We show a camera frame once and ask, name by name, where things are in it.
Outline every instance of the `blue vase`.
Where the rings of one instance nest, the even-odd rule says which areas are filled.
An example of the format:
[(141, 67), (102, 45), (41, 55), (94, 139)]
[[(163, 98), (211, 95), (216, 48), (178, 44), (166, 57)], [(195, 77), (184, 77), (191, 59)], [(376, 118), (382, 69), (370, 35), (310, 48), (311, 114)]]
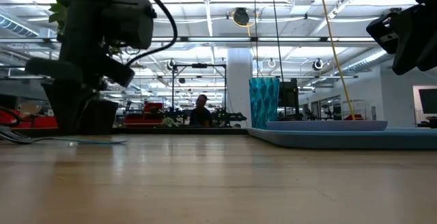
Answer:
[(267, 129), (266, 122), (274, 122), (278, 116), (279, 80), (278, 78), (251, 78), (249, 89), (252, 127)]

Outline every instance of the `wooden table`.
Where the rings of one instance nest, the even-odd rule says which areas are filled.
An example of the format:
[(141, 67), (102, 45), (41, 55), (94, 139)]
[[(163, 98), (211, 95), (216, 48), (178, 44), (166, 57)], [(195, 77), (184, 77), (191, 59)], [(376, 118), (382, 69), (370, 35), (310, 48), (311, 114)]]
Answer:
[(291, 150), (244, 135), (128, 140), (0, 141), (0, 223), (437, 223), (437, 152)]

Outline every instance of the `white column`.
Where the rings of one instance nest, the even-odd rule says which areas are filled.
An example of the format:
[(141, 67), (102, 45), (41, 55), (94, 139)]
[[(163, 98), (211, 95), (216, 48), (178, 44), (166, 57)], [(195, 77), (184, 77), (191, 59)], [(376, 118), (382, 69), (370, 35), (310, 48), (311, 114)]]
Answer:
[(251, 128), (251, 98), (249, 79), (252, 78), (252, 52), (249, 48), (227, 50), (227, 111), (241, 112), (246, 122), (238, 122), (242, 128)]

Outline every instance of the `person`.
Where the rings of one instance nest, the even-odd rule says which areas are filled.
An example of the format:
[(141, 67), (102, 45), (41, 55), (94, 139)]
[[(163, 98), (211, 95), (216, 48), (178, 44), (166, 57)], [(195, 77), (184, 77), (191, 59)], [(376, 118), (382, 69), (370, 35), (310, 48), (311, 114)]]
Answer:
[(201, 94), (196, 101), (196, 108), (191, 111), (190, 126), (212, 126), (211, 112), (205, 108), (208, 97)]

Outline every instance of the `blue foam mat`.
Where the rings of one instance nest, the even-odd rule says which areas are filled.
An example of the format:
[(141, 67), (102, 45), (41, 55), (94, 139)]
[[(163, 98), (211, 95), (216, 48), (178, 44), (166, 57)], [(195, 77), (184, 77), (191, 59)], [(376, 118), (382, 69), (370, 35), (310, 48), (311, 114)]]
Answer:
[(382, 132), (326, 132), (248, 129), (275, 145), (302, 149), (437, 150), (437, 130), (387, 129)]

